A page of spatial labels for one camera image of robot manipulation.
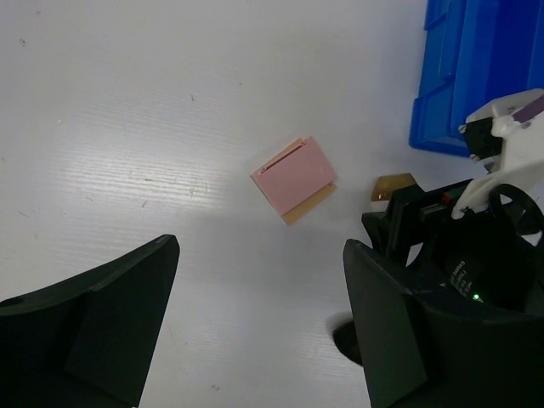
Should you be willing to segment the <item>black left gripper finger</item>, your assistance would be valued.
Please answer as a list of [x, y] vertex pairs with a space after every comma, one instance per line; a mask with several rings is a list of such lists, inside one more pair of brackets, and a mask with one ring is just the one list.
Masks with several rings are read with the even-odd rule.
[[1, 303], [3, 407], [137, 407], [173, 288], [179, 243], [162, 235]]

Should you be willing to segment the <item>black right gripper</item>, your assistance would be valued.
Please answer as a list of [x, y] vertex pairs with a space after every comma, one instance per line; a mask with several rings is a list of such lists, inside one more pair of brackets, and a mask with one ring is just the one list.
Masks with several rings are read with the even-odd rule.
[[374, 407], [543, 404], [543, 319], [519, 313], [541, 304], [543, 212], [500, 184], [483, 209], [453, 218], [467, 187], [395, 190], [384, 212], [362, 214], [374, 251], [345, 243]]

